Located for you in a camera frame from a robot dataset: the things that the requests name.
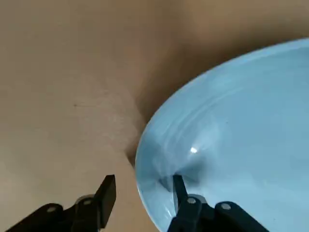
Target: oval plate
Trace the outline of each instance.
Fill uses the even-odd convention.
[[[175,216],[175,173],[212,207],[233,201],[271,232],[307,232],[309,39],[219,65],[155,113],[137,150],[136,178],[162,232]]]

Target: ceramic plate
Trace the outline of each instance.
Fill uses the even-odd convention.
[[[309,39],[219,65],[155,113],[136,178],[162,232],[175,216],[176,172],[212,207],[233,201],[270,232],[309,231]]]

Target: table surface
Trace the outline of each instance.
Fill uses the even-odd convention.
[[[116,175],[107,232],[157,231],[134,154],[147,121],[199,73],[309,35],[306,0],[0,2],[0,230]]]

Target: tan surface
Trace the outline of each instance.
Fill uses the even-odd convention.
[[[178,87],[309,35],[307,0],[0,1],[0,231],[116,174],[106,231],[156,231],[127,156]]]

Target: metal screw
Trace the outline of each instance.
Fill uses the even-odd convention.
[[[230,206],[229,204],[227,204],[227,203],[222,203],[222,204],[221,204],[221,207],[222,207],[223,209],[225,209],[225,210],[230,210],[230,209],[231,209],[231,206]]]
[[[188,202],[189,204],[195,204],[196,200],[195,200],[194,198],[192,198],[192,197],[189,197],[188,200],[187,200],[187,202]]]
[[[91,204],[91,200],[84,201],[84,205],[88,205],[88,204]]]
[[[50,206],[48,209],[47,209],[47,212],[48,213],[51,213],[51,212],[54,212],[56,210],[56,207],[55,206]]]

